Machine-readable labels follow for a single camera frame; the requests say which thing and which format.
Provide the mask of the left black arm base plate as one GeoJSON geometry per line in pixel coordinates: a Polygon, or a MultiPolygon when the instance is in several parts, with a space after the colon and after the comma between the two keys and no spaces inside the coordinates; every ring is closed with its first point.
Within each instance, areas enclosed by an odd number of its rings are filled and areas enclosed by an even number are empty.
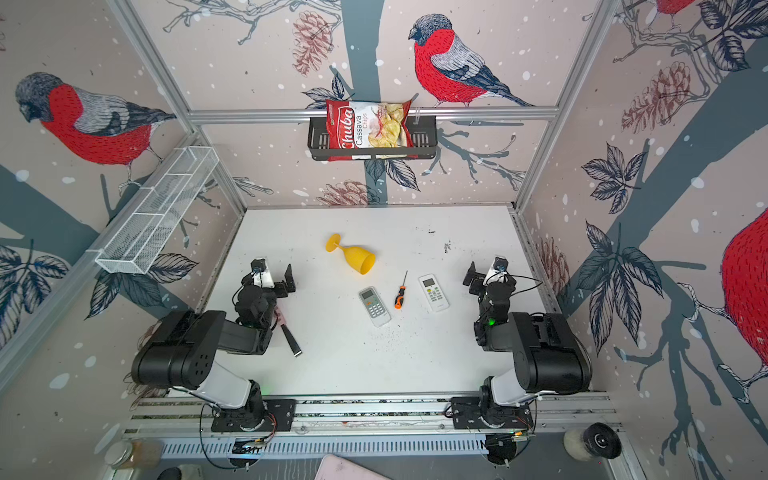
{"type": "Polygon", "coordinates": [[[295,399],[262,399],[239,409],[215,410],[214,433],[288,432],[296,411],[295,399]]]}

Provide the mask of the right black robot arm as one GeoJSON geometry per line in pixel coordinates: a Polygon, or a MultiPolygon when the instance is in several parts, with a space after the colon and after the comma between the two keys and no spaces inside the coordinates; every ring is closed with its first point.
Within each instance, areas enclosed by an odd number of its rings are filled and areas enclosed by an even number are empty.
{"type": "Polygon", "coordinates": [[[510,371],[486,378],[480,387],[479,413],[496,427],[544,395],[572,395],[589,389],[593,369],[584,348],[564,316],[544,312],[514,312],[512,297],[519,291],[503,257],[487,273],[471,264],[463,279],[478,298],[473,323],[475,341],[484,351],[512,356],[510,371]]]}

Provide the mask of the orange black screwdriver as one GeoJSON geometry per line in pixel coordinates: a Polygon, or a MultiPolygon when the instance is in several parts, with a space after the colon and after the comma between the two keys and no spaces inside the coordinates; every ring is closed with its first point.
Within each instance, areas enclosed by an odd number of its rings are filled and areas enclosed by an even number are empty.
{"type": "Polygon", "coordinates": [[[404,300],[405,300],[405,293],[406,293],[406,281],[407,281],[408,271],[405,271],[405,274],[403,276],[403,280],[399,286],[397,295],[395,297],[394,301],[394,308],[397,310],[400,310],[403,307],[404,300]]]}

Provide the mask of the grey white remote control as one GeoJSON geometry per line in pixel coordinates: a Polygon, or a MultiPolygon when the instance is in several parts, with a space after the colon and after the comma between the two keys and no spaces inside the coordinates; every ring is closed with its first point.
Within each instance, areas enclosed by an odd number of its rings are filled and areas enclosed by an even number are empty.
{"type": "Polygon", "coordinates": [[[391,315],[374,287],[364,288],[358,296],[375,327],[380,328],[391,321],[391,315]]]}

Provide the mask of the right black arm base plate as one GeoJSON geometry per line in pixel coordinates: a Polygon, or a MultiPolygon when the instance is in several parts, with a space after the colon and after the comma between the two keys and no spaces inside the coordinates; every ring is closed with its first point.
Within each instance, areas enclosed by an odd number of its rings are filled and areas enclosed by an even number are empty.
{"type": "Polygon", "coordinates": [[[479,396],[457,396],[443,412],[457,430],[532,430],[534,421],[527,407],[498,406],[479,396]]]}

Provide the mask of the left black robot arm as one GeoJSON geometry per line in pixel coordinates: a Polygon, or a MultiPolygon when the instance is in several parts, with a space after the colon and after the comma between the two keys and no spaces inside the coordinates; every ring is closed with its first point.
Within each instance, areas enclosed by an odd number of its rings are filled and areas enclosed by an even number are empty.
{"type": "Polygon", "coordinates": [[[296,291],[292,267],[284,278],[272,278],[267,261],[257,258],[233,296],[237,318],[221,310],[192,310],[167,315],[133,360],[134,383],[186,392],[212,407],[215,432],[255,431],[268,420],[275,430],[287,430],[295,403],[268,403],[261,386],[215,360],[218,351],[233,355],[263,355],[276,329],[281,329],[294,356],[302,349],[277,301],[296,291]]]}

